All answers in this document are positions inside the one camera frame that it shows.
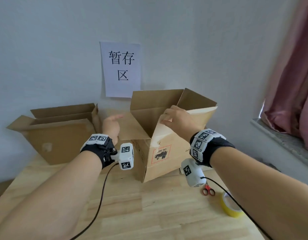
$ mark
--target wooden table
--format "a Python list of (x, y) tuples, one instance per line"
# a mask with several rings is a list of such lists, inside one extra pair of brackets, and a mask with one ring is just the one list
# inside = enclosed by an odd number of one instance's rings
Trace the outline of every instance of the wooden table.
[[(37, 155), (0, 197), (0, 222), (29, 193), (64, 165), (50, 166)], [(76, 233), (93, 219), (99, 205), (105, 168), (80, 216)], [(207, 177), (222, 186), (214, 170)], [(220, 206), (222, 190), (209, 185), (216, 196), (203, 196), (201, 189), (190, 188), (184, 175), (157, 178), (142, 184), (133, 170), (118, 166), (110, 172), (104, 199), (94, 224), (78, 239), (263, 239), (247, 216), (231, 218)]]

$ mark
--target tape roll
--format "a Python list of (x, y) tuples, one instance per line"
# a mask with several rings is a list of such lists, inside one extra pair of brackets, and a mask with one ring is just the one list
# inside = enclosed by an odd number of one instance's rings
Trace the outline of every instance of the tape roll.
[(231, 217), (239, 217), (243, 214), (243, 211), (240, 209), (240, 207), (225, 192), (221, 196), (221, 206), (224, 212)]

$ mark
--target curtain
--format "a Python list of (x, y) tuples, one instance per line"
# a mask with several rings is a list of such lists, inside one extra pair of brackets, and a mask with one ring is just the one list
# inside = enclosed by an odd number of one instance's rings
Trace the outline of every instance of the curtain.
[(308, 149), (308, 0), (301, 0), (269, 80), (261, 119)]

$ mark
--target scissors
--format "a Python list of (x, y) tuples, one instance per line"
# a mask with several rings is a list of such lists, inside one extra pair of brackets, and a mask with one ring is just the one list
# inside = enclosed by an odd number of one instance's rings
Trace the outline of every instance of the scissors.
[(204, 189), (202, 190), (202, 193), (206, 196), (210, 194), (211, 196), (215, 196), (215, 191), (212, 189), (209, 185), (208, 182), (206, 182)]

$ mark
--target paper sign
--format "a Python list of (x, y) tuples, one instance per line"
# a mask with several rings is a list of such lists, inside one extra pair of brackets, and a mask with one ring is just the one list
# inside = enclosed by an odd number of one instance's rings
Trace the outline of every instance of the paper sign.
[(140, 90), (140, 45), (100, 42), (107, 97)]

